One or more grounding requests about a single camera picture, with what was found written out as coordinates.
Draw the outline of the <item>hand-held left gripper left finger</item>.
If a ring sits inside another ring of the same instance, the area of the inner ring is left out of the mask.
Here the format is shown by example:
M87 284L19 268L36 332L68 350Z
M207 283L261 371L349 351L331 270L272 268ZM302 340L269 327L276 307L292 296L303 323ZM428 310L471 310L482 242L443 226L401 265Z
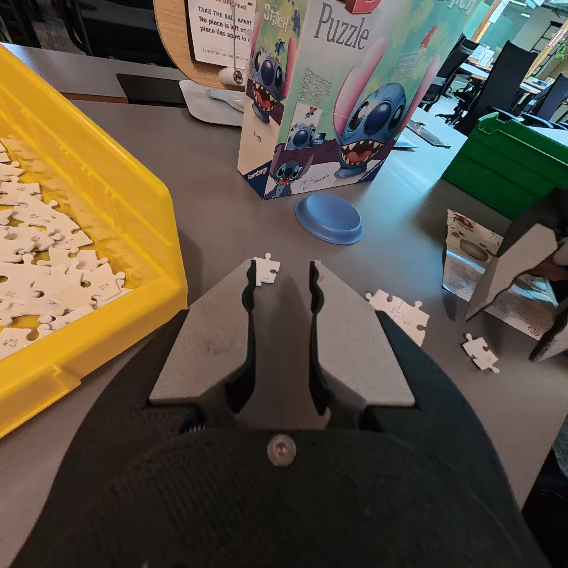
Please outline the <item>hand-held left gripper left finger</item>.
M243 409L255 387L255 289L256 263L247 259L191 305L150 402Z

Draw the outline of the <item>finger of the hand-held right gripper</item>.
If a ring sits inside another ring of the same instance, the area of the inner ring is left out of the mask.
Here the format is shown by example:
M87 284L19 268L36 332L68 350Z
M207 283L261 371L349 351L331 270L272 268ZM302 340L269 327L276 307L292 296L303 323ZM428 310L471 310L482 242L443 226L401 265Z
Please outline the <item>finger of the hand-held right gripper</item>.
M567 350L567 302L561 302L556 311L556 318L551 328L529 355L532 362L541 362Z
M554 230L535 224L505 252L487 266L468 303L465 319L469 321L508 290L514 280L554 254L558 249Z

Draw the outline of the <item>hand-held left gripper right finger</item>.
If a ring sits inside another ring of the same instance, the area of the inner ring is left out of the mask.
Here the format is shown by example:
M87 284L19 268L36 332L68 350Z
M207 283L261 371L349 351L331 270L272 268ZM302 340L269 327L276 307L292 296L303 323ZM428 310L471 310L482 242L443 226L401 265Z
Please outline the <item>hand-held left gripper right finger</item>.
M332 400L356 411L415 405L373 307L321 261L309 263L309 390L319 415Z

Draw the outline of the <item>assembled white puzzle pieces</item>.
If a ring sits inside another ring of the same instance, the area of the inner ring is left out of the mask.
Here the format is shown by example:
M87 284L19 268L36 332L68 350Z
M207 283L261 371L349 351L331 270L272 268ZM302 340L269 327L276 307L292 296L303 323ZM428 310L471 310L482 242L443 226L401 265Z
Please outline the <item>assembled white puzzle pieces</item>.
M422 302L416 301L410 305L383 290L377 290L374 294L366 293L365 299L375 311L383 311L418 346L422 346L430 319L430 315L422 311Z

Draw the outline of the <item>white puzzle piece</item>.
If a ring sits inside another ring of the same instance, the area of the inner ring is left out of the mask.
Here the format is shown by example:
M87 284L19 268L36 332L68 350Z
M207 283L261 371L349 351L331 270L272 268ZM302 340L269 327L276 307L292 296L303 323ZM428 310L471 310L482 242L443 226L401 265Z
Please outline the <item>white puzzle piece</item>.
M465 341L462 344L462 348L472 363L481 371L489 370L495 374L500 373L500 370L496 367L499 359L488 348L483 337L474 338L469 333L466 333L464 337Z
M254 257L256 264L256 286L260 287L263 283L273 284L280 269L280 262L272 259L271 253L266 253L264 257Z

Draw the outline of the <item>white printed puzzle bag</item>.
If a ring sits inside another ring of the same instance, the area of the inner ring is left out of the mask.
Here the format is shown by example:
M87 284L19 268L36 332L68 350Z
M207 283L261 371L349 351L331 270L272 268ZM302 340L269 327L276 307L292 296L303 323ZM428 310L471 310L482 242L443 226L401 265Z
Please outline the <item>white printed puzzle bag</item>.
M469 302L502 240L497 233L448 209L443 288ZM557 306L548 280L524 274L485 311L539 340L554 323Z

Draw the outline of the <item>pile of white puzzle pieces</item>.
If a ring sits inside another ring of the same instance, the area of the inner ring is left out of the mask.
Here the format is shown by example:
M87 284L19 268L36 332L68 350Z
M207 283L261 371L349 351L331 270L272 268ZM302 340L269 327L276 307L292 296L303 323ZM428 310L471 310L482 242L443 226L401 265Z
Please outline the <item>pile of white puzzle pieces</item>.
M1 144L1 359L133 291L24 174Z

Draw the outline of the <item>cartoon print puzzle box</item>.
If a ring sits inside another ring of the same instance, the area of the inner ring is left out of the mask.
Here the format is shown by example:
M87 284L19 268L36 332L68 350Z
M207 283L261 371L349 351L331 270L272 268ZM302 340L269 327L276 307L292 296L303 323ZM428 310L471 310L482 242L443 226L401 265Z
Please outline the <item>cartoon print puzzle box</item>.
M238 171L265 201L373 181L479 1L257 1Z

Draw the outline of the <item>person's right hand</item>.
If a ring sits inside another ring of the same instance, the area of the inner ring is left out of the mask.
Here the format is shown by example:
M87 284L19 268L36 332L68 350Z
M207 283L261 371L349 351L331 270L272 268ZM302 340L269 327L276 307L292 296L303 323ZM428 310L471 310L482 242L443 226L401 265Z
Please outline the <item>person's right hand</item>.
M529 274L553 282L567 280L567 238L561 239L558 250L542 258Z

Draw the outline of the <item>green plastic bin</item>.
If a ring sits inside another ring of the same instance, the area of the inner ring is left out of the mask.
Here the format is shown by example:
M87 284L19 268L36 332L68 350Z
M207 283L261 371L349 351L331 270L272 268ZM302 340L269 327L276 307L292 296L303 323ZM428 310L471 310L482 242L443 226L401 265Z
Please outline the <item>green plastic bin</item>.
M567 190L567 131L481 117L442 179L509 220L550 191Z

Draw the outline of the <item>blue round plastic stand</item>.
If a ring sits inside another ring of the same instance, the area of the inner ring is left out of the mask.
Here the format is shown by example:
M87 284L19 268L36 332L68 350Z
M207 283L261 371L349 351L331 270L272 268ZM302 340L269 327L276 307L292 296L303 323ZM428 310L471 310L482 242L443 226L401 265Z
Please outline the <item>blue round plastic stand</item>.
M300 199L295 216L306 231L328 243L351 245L364 234L358 209L334 194L316 193Z

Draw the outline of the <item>black office chair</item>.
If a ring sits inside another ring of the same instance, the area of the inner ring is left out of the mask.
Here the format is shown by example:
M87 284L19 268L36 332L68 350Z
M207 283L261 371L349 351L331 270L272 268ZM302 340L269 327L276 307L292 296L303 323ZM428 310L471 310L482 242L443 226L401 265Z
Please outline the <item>black office chair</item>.
M477 47L478 43L467 39L465 35L460 37L438 71L432 84L424 94L422 102L419 104L421 109L425 112L430 111L432 106L436 104L447 89L449 89L449 85L458 72L458 69L466 62Z
M479 95L455 129L469 136L479 119L491 109L508 110L537 56L507 41Z

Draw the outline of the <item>flat grey sheet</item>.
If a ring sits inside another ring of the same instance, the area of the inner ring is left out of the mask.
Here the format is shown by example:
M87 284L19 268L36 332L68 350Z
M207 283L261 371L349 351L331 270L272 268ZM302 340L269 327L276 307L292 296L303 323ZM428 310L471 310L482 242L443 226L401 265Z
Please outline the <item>flat grey sheet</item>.
M412 132L418 138L428 143L430 146L445 149L451 148L451 144L444 142L442 139L438 138L432 132L427 130L425 128L425 124L423 123L416 122L411 119L406 125L406 130ZM401 134L394 145L394 149L402 151L414 151L418 149L418 145Z

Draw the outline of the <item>yellow plastic bin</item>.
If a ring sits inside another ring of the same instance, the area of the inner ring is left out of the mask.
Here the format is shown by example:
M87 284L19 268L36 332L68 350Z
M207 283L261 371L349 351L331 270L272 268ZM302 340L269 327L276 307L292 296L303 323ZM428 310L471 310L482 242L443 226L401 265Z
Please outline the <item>yellow plastic bin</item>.
M184 309L188 290L165 185L4 47L1 144L133 289L1 359L3 437Z

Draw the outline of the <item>wooden sign board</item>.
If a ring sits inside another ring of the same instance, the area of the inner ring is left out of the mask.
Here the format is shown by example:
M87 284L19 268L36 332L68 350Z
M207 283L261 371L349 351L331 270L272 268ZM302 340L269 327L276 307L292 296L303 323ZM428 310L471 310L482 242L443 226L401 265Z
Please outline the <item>wooden sign board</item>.
M190 46L191 34L186 1L154 1L154 19L162 44L171 61L189 80L215 89L244 91L246 65L238 69L195 60Z

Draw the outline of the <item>white instruction sheet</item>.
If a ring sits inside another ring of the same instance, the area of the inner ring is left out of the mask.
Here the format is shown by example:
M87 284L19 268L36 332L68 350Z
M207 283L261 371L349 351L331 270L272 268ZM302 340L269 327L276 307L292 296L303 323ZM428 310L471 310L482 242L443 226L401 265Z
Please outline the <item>white instruction sheet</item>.
M196 61L244 69L251 45L255 1L186 1Z

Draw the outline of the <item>grey metal base plate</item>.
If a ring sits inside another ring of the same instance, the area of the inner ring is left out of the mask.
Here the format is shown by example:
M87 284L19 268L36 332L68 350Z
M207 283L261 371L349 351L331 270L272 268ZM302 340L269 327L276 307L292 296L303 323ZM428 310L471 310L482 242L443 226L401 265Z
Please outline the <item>grey metal base plate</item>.
M212 89L191 80L179 82L190 115L202 122L241 128L244 96L234 91Z

